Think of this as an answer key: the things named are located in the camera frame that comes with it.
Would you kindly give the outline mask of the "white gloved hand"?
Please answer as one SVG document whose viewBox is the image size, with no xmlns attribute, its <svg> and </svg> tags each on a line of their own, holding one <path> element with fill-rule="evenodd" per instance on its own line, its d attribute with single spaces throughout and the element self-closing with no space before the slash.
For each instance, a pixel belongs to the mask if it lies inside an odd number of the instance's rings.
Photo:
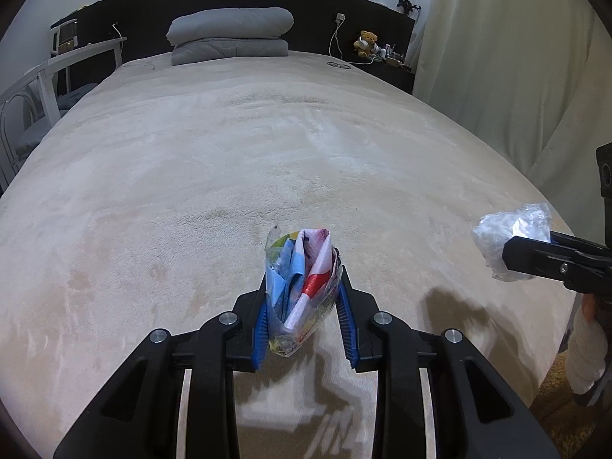
<svg viewBox="0 0 612 459">
<path fill-rule="evenodd" d="M 592 390 L 606 371 L 608 339 L 596 320 L 599 311 L 594 294 L 583 294 L 581 307 L 574 315 L 574 325 L 568 340 L 565 375 L 571 391 L 583 396 Z"/>
</svg>

